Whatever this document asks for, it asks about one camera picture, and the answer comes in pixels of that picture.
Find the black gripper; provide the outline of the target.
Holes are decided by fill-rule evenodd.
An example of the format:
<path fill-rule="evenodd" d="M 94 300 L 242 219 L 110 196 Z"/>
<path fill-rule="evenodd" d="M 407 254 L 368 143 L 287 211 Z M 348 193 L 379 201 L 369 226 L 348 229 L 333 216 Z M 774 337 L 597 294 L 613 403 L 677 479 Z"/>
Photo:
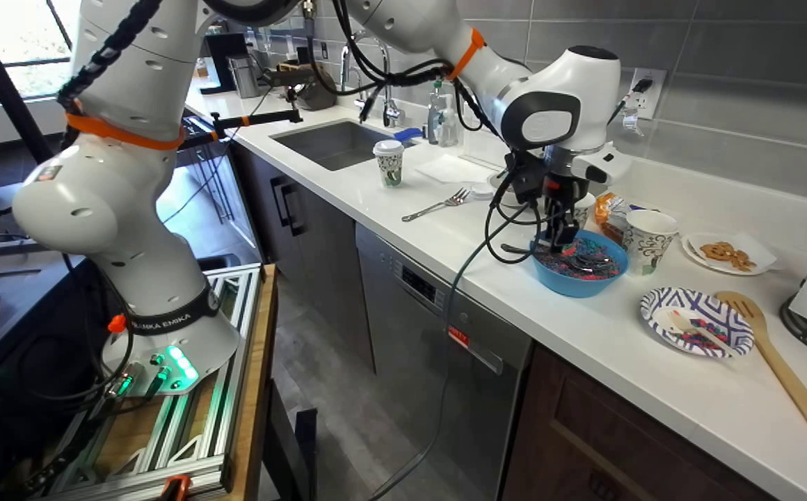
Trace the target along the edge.
<path fill-rule="evenodd" d="M 561 241 L 564 248 L 574 246 L 579 230 L 575 201 L 587 196 L 589 184 L 606 184 L 610 175 L 597 161 L 589 161 L 587 155 L 575 155 L 567 147 L 544 147 L 540 155 L 528 151 L 508 151 L 505 182 L 518 204 L 544 197 L 564 207 L 561 215 L 547 211 L 544 223 L 547 250 L 561 250 Z"/>

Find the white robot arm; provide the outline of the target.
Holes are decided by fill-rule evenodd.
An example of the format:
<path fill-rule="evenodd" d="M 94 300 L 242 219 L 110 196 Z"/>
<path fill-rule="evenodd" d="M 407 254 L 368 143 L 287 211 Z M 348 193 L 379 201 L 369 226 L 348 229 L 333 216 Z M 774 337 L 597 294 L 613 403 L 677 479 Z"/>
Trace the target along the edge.
<path fill-rule="evenodd" d="M 408 86 L 444 76 L 468 86 L 476 116 L 505 145 L 505 182 L 521 204 L 542 201 L 540 241 L 561 250 L 575 240 L 575 201 L 587 177 L 569 165 L 610 145 L 606 126 L 618 108 L 619 59 L 603 48 L 564 48 L 542 70 L 496 54 L 485 34 L 465 22 L 455 0 L 330 0 L 345 45 L 359 48 L 350 22 L 404 54 L 427 54 L 419 70 L 384 72 L 359 66 L 379 86 Z"/>

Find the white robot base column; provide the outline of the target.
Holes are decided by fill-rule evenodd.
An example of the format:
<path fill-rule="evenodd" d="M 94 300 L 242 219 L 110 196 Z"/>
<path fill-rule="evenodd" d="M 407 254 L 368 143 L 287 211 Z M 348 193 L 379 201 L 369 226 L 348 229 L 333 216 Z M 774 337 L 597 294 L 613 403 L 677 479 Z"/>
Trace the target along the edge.
<path fill-rule="evenodd" d="M 156 215 L 183 143 L 180 115 L 215 0 L 80 0 L 59 93 L 74 143 L 14 197 L 35 241 L 89 255 L 124 304 L 116 354 L 187 393 L 238 344 L 188 241 Z"/>

